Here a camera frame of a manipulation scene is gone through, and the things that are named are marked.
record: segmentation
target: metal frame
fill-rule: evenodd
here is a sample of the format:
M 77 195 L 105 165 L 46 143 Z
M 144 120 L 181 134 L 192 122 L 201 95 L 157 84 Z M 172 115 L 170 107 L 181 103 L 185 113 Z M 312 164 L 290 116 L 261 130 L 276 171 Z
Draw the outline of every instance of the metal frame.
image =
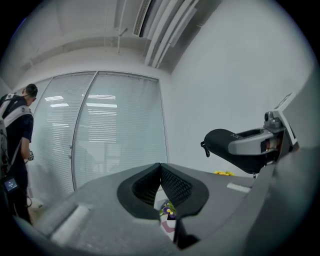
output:
M 166 153 L 166 161 L 169 163 L 169 147 L 167 144 L 167 126 L 166 126 L 166 118 L 164 114 L 164 103 L 162 100 L 162 90 L 161 90 L 161 85 L 160 85 L 160 80 L 158 80 L 159 84 L 159 90 L 160 90 L 160 101 L 161 101 L 161 110 L 162 110 L 162 120 L 163 120 L 163 131 L 164 131 L 164 142 L 165 142 L 165 153 Z
M 88 87 L 86 89 L 86 92 L 83 96 L 83 100 L 82 100 L 82 103 L 81 105 L 79 106 L 78 110 L 77 110 L 77 117 L 76 117 L 76 120 L 74 122 L 74 126 L 73 126 L 73 135 L 72 135 L 72 141 L 70 143 L 70 149 L 71 149 L 71 161 L 70 161 L 70 169 L 71 169 L 71 178 L 72 178 L 72 185 L 73 185 L 73 191 L 76 190 L 76 187 L 77 187 L 77 184 L 76 184 L 76 178 L 75 178 L 75 170 L 74 170 L 74 166 L 75 166 L 75 158 L 74 158 L 74 154 L 75 154 L 75 147 L 74 147 L 74 144 L 75 144 L 75 136 L 76 136 L 76 129 L 78 128 L 78 121 L 79 121 L 79 116 L 80 116 L 80 113 L 83 109 L 83 106 L 84 106 L 84 103 L 85 103 L 85 99 L 87 98 L 88 96 L 88 93 L 89 93 L 89 90 L 90 90 L 90 87 L 92 85 L 92 83 L 94 82 L 97 74 L 99 73 L 99 71 L 96 71 L 91 79 L 91 81 L 89 82 L 88 84 Z

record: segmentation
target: cable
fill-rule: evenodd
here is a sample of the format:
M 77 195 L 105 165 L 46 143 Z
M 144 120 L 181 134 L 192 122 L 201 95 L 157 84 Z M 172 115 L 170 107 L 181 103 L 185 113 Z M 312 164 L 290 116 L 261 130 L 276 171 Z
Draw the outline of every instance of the cable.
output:
M 31 200 L 31 198 L 28 196 L 27 193 L 26 193 L 25 195 L 26 195 L 26 198 L 29 198 L 30 201 L 31 201 L 30 205 L 28 205 L 28 201 L 27 201 L 27 204 L 26 204 L 26 207 L 29 208 L 30 206 L 32 206 L 32 200 Z
M 0 135 L 3 135 L 3 136 L 5 137 L 5 140 L 8 142 L 8 138 L 7 138 L 6 134 L 4 133 L 4 131 L 3 131 L 2 129 L 0 130 Z M 10 163 L 9 157 L 7 156 L 8 153 L 6 152 L 6 151 L 8 151 L 8 149 L 7 149 L 7 150 L 4 150 L 3 147 L 2 147 L 2 145 L 1 145 L 1 150 L 3 151 L 4 156 L 5 156 L 5 158 L 6 158 L 6 161 L 7 161 L 7 163 L 9 164 L 9 163 Z

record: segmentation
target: man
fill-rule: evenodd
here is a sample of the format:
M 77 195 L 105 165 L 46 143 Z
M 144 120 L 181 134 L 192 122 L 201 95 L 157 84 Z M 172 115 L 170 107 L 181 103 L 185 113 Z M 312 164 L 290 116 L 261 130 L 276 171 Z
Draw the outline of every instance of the man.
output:
M 33 83 L 29 84 L 22 91 L 22 96 L 14 95 L 10 99 L 2 118 L 5 118 L 13 110 L 21 106 L 30 106 L 37 97 L 38 89 Z M 0 99 L 0 106 L 5 101 L 7 95 Z M 17 215 L 29 223 L 31 223 L 27 206 L 27 188 L 28 188 L 28 173 L 25 160 L 30 157 L 29 144 L 31 142 L 32 132 L 34 128 L 34 118 L 31 114 L 26 114 L 19 117 L 12 124 L 6 128 L 7 134 L 7 149 L 9 161 L 14 156 L 14 153 L 21 141 L 20 153 L 16 155 L 13 165 L 11 166 L 10 173 L 18 184 L 20 189 L 13 191 L 8 196 L 8 203 L 11 214 Z

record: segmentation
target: ceiling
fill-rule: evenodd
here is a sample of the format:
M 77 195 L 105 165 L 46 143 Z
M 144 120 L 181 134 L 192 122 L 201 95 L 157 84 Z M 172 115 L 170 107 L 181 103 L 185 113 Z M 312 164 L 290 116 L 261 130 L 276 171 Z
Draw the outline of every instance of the ceiling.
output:
M 161 69 L 174 69 L 219 2 L 200 0 L 197 3 L 198 11 L 175 47 L 170 47 Z M 55 55 L 88 47 L 114 47 L 116 51 L 124 3 L 125 0 L 43 1 L 12 37 L 0 63 L 0 78 L 13 88 L 28 69 Z M 133 35 L 141 3 L 142 0 L 126 1 L 120 33 L 125 32 L 120 47 L 146 55 L 151 40 Z

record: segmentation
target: ceiling beam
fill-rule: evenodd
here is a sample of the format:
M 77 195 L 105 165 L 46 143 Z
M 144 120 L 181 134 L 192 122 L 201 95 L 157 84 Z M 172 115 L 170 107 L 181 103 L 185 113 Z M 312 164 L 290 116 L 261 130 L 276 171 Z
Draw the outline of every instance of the ceiling beam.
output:
M 108 2 L 107 13 L 106 13 L 106 27 L 109 29 L 115 28 L 117 3 L 118 3 L 117 0 L 110 0 Z
M 54 39 L 51 39 L 47 43 L 41 45 L 37 50 L 33 51 L 29 55 L 27 55 L 20 63 L 20 67 L 28 64 L 30 60 L 34 60 L 40 55 L 50 52 L 53 49 L 57 49 L 59 47 L 63 47 L 64 45 L 80 42 L 88 39 L 103 39 L 107 34 L 108 38 L 117 37 L 118 31 L 115 29 L 107 29 L 105 32 L 104 29 L 84 29 L 81 31 L 76 31 L 72 33 L 68 33 L 64 36 L 58 36 Z M 126 38 L 135 38 L 132 34 L 127 33 Z
M 144 64 L 146 66 L 149 66 L 150 60 L 152 56 L 156 53 L 157 46 L 159 45 L 162 37 L 164 36 L 164 31 L 169 26 L 168 21 L 172 19 L 171 16 L 176 13 L 181 3 L 182 3 L 181 0 L 174 0 L 174 1 L 170 1 L 169 4 L 166 6 L 159 20 L 159 23 L 156 26 L 149 49 L 147 51 L 147 54 L 144 60 Z
M 57 20 L 57 23 L 58 23 L 58 26 L 59 26 L 59 36 L 63 37 L 65 35 L 65 32 L 64 32 L 64 28 L 63 28 L 63 25 L 62 25 L 62 22 L 61 22 L 61 16 L 60 16 L 60 12 L 59 12 L 58 1 L 54 1 L 54 4 L 55 4 L 55 17 L 56 17 L 56 20 Z
M 122 7 L 122 12 L 121 12 L 121 18 L 120 18 L 120 25 L 119 25 L 119 29 L 118 29 L 118 54 L 120 54 L 120 33 L 121 33 L 121 29 L 122 29 L 122 21 L 124 19 L 124 13 L 125 13 L 125 9 L 126 9 L 126 5 L 127 5 L 127 0 L 124 0 L 124 4 Z
M 166 54 L 171 42 L 171 35 L 175 33 L 175 30 L 178 30 L 180 26 L 182 26 L 182 20 L 184 17 L 187 17 L 187 14 L 190 14 L 196 4 L 199 2 L 199 0 L 194 0 L 193 3 L 191 4 L 193 0 L 185 0 L 179 10 L 176 12 L 175 16 L 173 17 L 169 27 L 167 28 L 161 43 L 158 47 L 158 50 L 154 56 L 153 62 L 152 62 L 152 67 L 153 68 L 158 68 L 161 61 L 162 61 L 162 56 Z

